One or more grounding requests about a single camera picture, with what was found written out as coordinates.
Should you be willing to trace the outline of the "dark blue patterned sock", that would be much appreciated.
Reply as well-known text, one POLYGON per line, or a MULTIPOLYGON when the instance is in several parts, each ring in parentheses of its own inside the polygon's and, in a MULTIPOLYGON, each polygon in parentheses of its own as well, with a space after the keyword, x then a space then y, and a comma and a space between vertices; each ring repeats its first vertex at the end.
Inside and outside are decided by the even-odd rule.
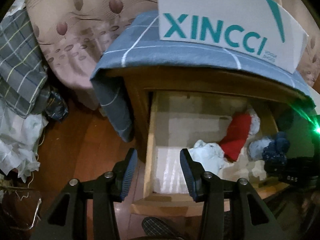
POLYGON ((278 132, 274 140, 263 149, 262 158, 264 161, 264 170, 269 176, 277 177, 284 168, 290 149, 290 142, 285 132, 278 132))

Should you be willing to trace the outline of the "wooden drawer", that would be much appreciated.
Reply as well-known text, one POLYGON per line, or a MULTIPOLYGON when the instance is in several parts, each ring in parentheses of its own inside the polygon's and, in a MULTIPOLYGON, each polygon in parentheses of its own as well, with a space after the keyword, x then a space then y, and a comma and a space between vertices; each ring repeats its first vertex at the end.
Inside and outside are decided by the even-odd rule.
POLYGON ((202 204, 193 201, 180 165, 180 151, 203 140, 220 142, 235 113, 253 113, 259 131, 247 143, 275 135, 270 102, 254 98, 182 92, 155 92, 150 109, 143 196, 131 205, 135 214, 193 217, 202 204))

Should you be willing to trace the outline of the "white small underwear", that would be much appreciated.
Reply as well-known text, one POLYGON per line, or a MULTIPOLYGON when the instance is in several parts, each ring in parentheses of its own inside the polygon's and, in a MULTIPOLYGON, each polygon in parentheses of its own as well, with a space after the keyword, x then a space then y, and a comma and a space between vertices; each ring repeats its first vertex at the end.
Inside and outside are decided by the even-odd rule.
POLYGON ((222 178, 220 171, 225 167, 225 153, 219 144, 198 140, 188 151, 193 161, 199 162, 205 171, 222 178))

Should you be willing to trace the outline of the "floral white underwear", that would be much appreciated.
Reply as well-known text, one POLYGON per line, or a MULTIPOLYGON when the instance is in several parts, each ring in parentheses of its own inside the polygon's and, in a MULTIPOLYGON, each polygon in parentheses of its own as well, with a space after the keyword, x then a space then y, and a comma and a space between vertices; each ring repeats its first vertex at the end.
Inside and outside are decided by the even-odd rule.
POLYGON ((249 128, 249 135, 256 135, 260 130, 260 118, 253 108, 248 108, 247 113, 251 117, 251 124, 249 128))

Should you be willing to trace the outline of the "red sock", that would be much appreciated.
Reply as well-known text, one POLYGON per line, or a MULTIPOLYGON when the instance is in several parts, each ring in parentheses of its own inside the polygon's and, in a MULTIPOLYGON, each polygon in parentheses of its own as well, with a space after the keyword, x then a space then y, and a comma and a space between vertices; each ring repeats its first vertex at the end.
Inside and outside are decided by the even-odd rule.
POLYGON ((235 113, 225 137, 219 142, 228 161, 237 161, 249 135, 252 118, 248 113, 235 113))

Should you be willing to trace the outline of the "light blue striped sock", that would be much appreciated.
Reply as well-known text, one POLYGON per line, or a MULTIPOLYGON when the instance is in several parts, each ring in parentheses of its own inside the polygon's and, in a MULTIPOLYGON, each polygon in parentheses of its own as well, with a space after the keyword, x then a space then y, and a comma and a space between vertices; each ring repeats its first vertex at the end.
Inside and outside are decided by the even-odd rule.
POLYGON ((263 150, 266 148, 272 139, 269 137, 262 137, 259 140, 251 142, 248 146, 248 155, 252 161, 258 161, 263 158, 263 150))

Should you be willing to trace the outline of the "plaid slipper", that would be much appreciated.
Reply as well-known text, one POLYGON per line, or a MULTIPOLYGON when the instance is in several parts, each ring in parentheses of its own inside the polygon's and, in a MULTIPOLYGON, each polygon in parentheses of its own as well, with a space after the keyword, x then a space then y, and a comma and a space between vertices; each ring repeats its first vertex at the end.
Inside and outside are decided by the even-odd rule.
POLYGON ((183 239, 183 236, 177 230, 157 217, 145 217, 142 220, 142 228, 146 236, 183 239))

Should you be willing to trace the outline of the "wooden nightstand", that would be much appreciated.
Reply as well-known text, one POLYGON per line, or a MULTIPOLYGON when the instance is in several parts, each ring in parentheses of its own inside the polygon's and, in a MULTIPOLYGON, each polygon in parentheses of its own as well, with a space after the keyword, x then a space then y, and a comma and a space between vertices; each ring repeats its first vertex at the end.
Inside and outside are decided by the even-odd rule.
POLYGON ((124 81, 133 110, 136 148, 141 161, 146 160, 151 96, 158 90, 248 96, 281 103, 312 105, 306 95, 288 85, 235 70, 209 67, 129 67, 108 70, 106 76, 118 77, 124 81))

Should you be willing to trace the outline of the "dark blue plastic bag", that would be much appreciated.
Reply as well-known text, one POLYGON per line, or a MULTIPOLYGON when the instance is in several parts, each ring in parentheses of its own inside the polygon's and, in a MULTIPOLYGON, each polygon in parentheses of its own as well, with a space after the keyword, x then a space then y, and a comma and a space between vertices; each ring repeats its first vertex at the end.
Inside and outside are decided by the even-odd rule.
POLYGON ((46 116, 59 122, 62 122, 68 116, 67 103, 55 88, 50 91, 44 112, 46 116))

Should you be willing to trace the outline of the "white crumpled cloth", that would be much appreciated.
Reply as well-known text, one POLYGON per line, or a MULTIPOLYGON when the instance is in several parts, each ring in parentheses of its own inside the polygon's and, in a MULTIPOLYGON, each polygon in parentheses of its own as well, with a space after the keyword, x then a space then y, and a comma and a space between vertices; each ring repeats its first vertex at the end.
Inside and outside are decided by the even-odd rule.
POLYGON ((1 171, 4 174, 17 170, 18 178, 26 182, 32 172, 39 170, 37 149, 47 124, 41 114, 30 114, 24 119, 1 103, 1 171))

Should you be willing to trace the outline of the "blue checked cloth cover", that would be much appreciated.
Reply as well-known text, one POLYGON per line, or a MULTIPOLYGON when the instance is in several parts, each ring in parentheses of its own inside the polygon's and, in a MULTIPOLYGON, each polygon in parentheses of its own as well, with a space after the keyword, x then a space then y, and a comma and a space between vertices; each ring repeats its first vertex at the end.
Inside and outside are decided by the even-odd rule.
POLYGON ((162 41, 159 38, 158 12, 138 15, 132 24, 103 53, 90 81, 98 101, 114 130, 125 142, 135 137, 135 124, 130 98, 124 81, 107 77, 111 69, 129 67, 209 67, 242 71, 288 85, 307 96, 311 106, 289 102, 303 110, 313 109, 308 85, 298 73, 288 73, 266 61, 247 54, 206 44, 162 41))

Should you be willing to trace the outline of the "grey plaid blanket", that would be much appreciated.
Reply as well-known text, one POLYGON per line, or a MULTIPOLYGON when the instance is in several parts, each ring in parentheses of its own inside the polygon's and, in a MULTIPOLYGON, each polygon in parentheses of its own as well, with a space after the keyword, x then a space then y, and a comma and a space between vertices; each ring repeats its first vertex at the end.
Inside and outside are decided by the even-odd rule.
POLYGON ((41 113, 47 67, 25 9, 1 22, 1 99, 22 118, 41 113))

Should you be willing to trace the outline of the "floral beige bedsheet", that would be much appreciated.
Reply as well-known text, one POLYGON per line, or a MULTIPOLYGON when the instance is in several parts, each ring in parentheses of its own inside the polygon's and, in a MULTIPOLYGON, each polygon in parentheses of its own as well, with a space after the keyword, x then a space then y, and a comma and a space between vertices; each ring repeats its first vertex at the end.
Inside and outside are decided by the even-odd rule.
MULTIPOLYGON (((307 85, 313 85, 319 76, 319 26, 302 0, 274 1, 307 33, 306 47, 293 73, 298 72, 307 85)), ((138 15, 158 12, 158 0, 26 2, 34 34, 53 73, 93 110, 101 105, 90 78, 101 56, 138 15)))

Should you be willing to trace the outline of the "white XINCCI shoe box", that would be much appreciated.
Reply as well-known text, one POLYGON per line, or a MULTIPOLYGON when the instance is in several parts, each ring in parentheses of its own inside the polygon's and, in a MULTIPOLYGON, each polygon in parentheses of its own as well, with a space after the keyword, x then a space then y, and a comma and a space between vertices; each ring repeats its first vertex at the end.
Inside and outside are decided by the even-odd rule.
POLYGON ((159 36, 238 51, 293 73, 307 33, 274 0, 158 0, 159 36))

